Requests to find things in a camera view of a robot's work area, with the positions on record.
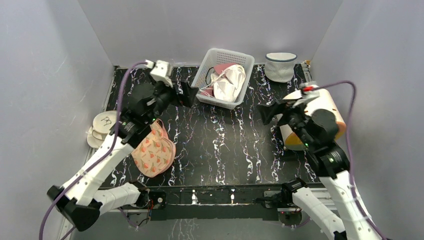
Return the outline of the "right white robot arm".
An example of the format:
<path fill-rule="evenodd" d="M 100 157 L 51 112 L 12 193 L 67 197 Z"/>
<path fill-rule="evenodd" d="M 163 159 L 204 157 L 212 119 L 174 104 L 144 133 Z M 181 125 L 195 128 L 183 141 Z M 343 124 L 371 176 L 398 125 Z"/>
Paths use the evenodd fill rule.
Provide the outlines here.
<path fill-rule="evenodd" d="M 344 150 L 336 143 L 339 127 L 335 115 L 327 109 L 305 112 L 301 99 L 277 100 L 257 109 L 263 124 L 280 115 L 280 125 L 288 125 L 305 146 L 307 161 L 324 185 L 337 214 L 325 206 L 307 184 L 296 178 L 282 185 L 281 199 L 288 207 L 307 213 L 330 240 L 383 240 L 355 187 L 353 167 Z"/>

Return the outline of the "white bra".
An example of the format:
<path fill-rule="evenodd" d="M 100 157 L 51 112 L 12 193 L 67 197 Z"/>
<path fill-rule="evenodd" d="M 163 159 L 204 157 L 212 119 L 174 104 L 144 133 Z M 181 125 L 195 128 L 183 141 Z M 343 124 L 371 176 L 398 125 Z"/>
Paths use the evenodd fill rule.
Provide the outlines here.
<path fill-rule="evenodd" d="M 218 100 L 235 102 L 246 80 L 244 67 L 236 63 L 222 63 L 212 69 L 213 96 Z"/>

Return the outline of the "pink patterned mesh laundry bag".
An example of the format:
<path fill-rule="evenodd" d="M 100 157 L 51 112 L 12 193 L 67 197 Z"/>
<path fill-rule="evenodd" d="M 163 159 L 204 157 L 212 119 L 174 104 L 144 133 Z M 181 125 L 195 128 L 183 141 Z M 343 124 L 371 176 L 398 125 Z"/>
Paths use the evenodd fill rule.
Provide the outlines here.
<path fill-rule="evenodd" d="M 150 132 L 132 151 L 131 157 L 138 170 L 148 178 L 164 173 L 174 162 L 176 145 L 169 139 L 161 119 L 150 125 Z"/>

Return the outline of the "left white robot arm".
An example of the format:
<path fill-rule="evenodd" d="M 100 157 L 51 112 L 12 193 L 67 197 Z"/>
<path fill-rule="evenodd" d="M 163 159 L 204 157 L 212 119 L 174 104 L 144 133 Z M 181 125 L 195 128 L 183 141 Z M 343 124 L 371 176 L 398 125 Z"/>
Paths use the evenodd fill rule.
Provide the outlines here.
<path fill-rule="evenodd" d="M 178 86 L 163 82 L 143 83 L 132 90 L 128 103 L 103 144 L 90 160 L 62 186 L 47 191 L 54 207 L 80 232 L 89 229 L 104 213 L 125 205 L 144 208 L 149 191 L 132 180 L 119 187 L 101 190 L 100 186 L 132 151 L 148 136 L 151 124 L 169 105 L 192 107 L 199 88 L 186 81 Z"/>

